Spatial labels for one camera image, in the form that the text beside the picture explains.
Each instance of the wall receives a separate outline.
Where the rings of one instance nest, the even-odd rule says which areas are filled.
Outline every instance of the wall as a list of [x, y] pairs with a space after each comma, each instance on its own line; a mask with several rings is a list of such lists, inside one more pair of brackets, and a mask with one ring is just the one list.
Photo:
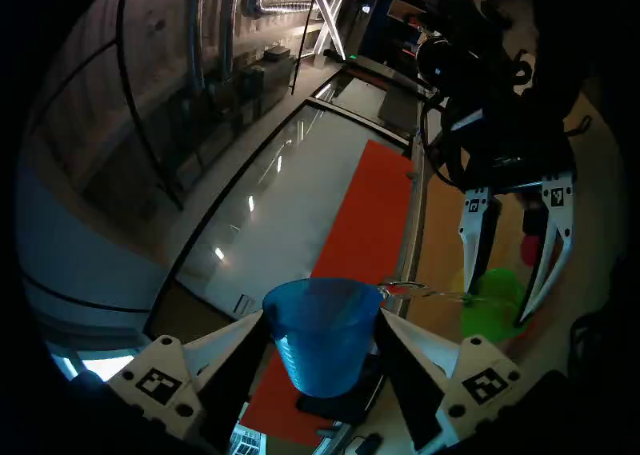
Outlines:
[[[16, 243], [22, 268], [66, 296], [124, 308], [150, 309], [166, 268], [115, 245], [71, 215], [40, 182], [27, 160], [18, 164]], [[146, 313], [75, 305], [26, 284], [31, 305], [60, 321], [141, 329]]]

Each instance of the black cable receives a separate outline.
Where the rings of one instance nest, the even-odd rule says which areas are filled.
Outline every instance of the black cable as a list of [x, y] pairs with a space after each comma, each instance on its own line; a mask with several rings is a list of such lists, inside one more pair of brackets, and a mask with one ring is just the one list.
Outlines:
[[440, 92], [437, 92], [429, 100], [429, 102], [425, 102], [422, 104], [422, 110], [420, 111], [420, 137], [422, 138], [422, 146], [425, 150], [425, 158], [431, 165], [431, 169], [438, 176], [438, 178], [442, 180], [444, 183], [446, 183], [448, 186], [452, 186], [456, 189], [459, 189], [458, 186], [456, 186], [451, 180], [449, 180], [444, 175], [442, 175], [442, 173], [440, 172], [440, 168], [435, 165], [433, 158], [431, 157], [432, 148], [429, 146], [426, 140], [426, 127], [425, 127], [426, 116], [432, 109], [436, 109], [436, 107], [440, 106], [440, 102], [442, 102], [442, 100], [444, 100], [444, 96]]
[[351, 446], [351, 444], [352, 444], [352, 443], [354, 443], [354, 441], [356, 441], [356, 440], [357, 440], [357, 439], [359, 439], [359, 438], [361, 438], [361, 439], [363, 439], [363, 440], [366, 440], [366, 437], [363, 437], [362, 435], [356, 435], [356, 436], [355, 436], [355, 437], [353, 437], [351, 440], [349, 440], [349, 443], [345, 445], [345, 448], [344, 448], [344, 449], [342, 449], [342, 455], [345, 455], [345, 453], [346, 453], [346, 449], [348, 449], [348, 448]]
[[69, 303], [73, 303], [75, 305], [81, 305], [84, 307], [88, 307], [90, 309], [98, 309], [98, 310], [108, 310], [110, 312], [124, 312], [124, 313], [149, 313], [148, 309], [127, 309], [124, 307], [114, 307], [112, 305], [103, 305], [101, 303], [93, 303], [91, 301], [80, 300], [79, 298], [69, 297], [67, 295], [63, 295], [56, 290], [50, 289], [48, 286], [44, 285], [40, 281], [31, 277], [24, 269], [22, 270], [22, 276], [26, 281], [28, 281], [32, 286], [37, 289], [40, 289], [42, 292], [47, 293], [51, 297], [58, 298], [63, 301], [68, 301]]
[[165, 170], [160, 165], [160, 162], [155, 157], [154, 149], [149, 143], [149, 139], [145, 135], [145, 126], [142, 123], [142, 118], [138, 112], [138, 107], [135, 105], [134, 94], [131, 90], [131, 80], [129, 79], [129, 72], [126, 68], [125, 60], [125, 46], [124, 46], [124, 19], [125, 19], [125, 5], [126, 0], [118, 0], [118, 6], [116, 8], [115, 17], [115, 40], [116, 40], [116, 55], [118, 57], [118, 72], [120, 73], [120, 83], [122, 85], [122, 92], [125, 94], [126, 106], [129, 108], [131, 119], [134, 122], [135, 133], [138, 136], [138, 140], [142, 144], [142, 148], [149, 156], [151, 165], [154, 167], [156, 174], [160, 177], [162, 184], [166, 188], [166, 193], [169, 199], [181, 212], [184, 210], [184, 205], [178, 198], [178, 195], [171, 187], [169, 176], [165, 173]]
[[309, 7], [309, 11], [306, 13], [305, 29], [302, 32], [302, 40], [300, 41], [300, 50], [298, 51], [298, 60], [296, 61], [296, 64], [295, 64], [294, 82], [291, 85], [291, 95], [294, 94], [295, 82], [298, 80], [298, 71], [300, 70], [300, 61], [302, 60], [302, 48], [305, 45], [306, 30], [309, 28], [309, 19], [311, 18], [311, 11], [313, 9], [314, 9], [314, 0], [311, 0], [311, 7]]

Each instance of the orange mat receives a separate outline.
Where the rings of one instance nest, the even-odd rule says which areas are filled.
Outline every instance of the orange mat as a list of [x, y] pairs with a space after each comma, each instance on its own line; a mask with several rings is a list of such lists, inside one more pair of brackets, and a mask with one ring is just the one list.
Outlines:
[[[311, 277], [344, 277], [377, 284], [395, 271], [409, 209], [411, 161], [367, 142], [358, 168]], [[245, 427], [295, 443], [316, 446], [316, 430], [331, 421], [300, 412], [300, 393], [275, 354], [240, 420]]]

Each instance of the metal pipe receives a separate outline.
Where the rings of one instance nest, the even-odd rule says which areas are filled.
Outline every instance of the metal pipe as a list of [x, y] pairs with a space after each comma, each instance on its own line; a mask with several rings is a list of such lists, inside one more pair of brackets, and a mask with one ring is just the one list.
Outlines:
[[189, 79], [195, 95], [205, 89], [202, 68], [202, 5], [204, 0], [189, 0], [187, 33], [189, 40]]
[[220, 64], [220, 78], [223, 81], [231, 76], [231, 70], [233, 69], [234, 19], [234, 0], [221, 0], [218, 60]]

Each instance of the metal frame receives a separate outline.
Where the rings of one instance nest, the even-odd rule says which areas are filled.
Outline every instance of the metal frame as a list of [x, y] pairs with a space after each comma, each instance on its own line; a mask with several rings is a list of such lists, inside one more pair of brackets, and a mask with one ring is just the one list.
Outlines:
[[[331, 83], [339, 74], [344, 73], [344, 70], [348, 70], [348, 68], [343, 68], [338, 70], [334, 75], [332, 75], [328, 80], [326, 80], [318, 90], [315, 90], [315, 94], [325, 87], [327, 84]], [[381, 74], [376, 74], [376, 76], [383, 78]], [[418, 116], [420, 114], [420, 105], [423, 103], [420, 94], [415, 94], [418, 103]], [[390, 130], [377, 125], [376, 123], [350, 112], [349, 110], [345, 110], [342, 107], [337, 107], [329, 102], [324, 102], [323, 100], [318, 100], [314, 97], [308, 97], [304, 102], [302, 102], [295, 110], [293, 110], [282, 122], [278, 124], [278, 126], [269, 134], [269, 136], [260, 144], [260, 146], [249, 156], [249, 158], [245, 161], [244, 164], [240, 167], [240, 170], [231, 178], [230, 182], [225, 186], [222, 192], [216, 197], [214, 203], [211, 207], [206, 211], [202, 220], [196, 226], [194, 232], [190, 235], [189, 240], [185, 244], [181, 253], [178, 255], [176, 262], [172, 265], [169, 273], [167, 274], [166, 280], [162, 284], [162, 288], [159, 290], [158, 296], [156, 298], [156, 302], [151, 309], [150, 316], [147, 319], [145, 324], [145, 328], [143, 333], [148, 334], [148, 329], [150, 327], [150, 321], [153, 319], [157, 309], [158, 309], [158, 299], [162, 297], [162, 295], [168, 290], [172, 281], [176, 278], [179, 270], [182, 268], [186, 258], [189, 255], [189, 252], [194, 247], [196, 241], [208, 225], [211, 218], [214, 216], [218, 207], [222, 204], [226, 196], [230, 193], [230, 191], [234, 188], [235, 184], [239, 181], [242, 175], [249, 169], [249, 167], [253, 164], [258, 155], [275, 139], [275, 137], [282, 131], [284, 126], [286, 126], [294, 117], [302, 110], [305, 106], [311, 106], [318, 110], [325, 110], [342, 116], [352, 122], [358, 123], [361, 126], [365, 126], [366, 128], [373, 130], [379, 136], [385, 138], [388, 142], [393, 143], [399, 148], [407, 150], [410, 153], [411, 160], [414, 163], [414, 183], [411, 193], [410, 199], [410, 210], [407, 214], [407, 221], [405, 225], [405, 235], [402, 243], [401, 254], [398, 259], [396, 276], [399, 280], [407, 281], [414, 280], [415, 271], [417, 266], [417, 260], [419, 257], [420, 251], [420, 241], [422, 240], [422, 231], [424, 227], [424, 208], [426, 206], [426, 187], [428, 181], [430, 180], [430, 176], [432, 173], [428, 170], [428, 165], [424, 162], [424, 149], [422, 147], [422, 141], [420, 137], [412, 137], [410, 141], [407, 141], [405, 138], [398, 136], [397, 134], [391, 132]], [[405, 317], [406, 311], [408, 310], [408, 301], [405, 300], [397, 300], [394, 301], [390, 310], [393, 313], [396, 313], [399, 317]], [[378, 387], [374, 392], [373, 397], [370, 400], [370, 403], [373, 403], [375, 398], [379, 395], [380, 389], [382, 387], [383, 377], [381, 377], [380, 382], [378, 383]], [[342, 449], [342, 444], [350, 438], [350, 435], [354, 431], [354, 427], [347, 424], [339, 424], [339, 422], [335, 422], [335, 425], [340, 425], [341, 428], [336, 432], [334, 438], [323, 440], [320, 445], [314, 451], [314, 455], [321, 455], [324, 453], [336, 453], [338, 450]]]

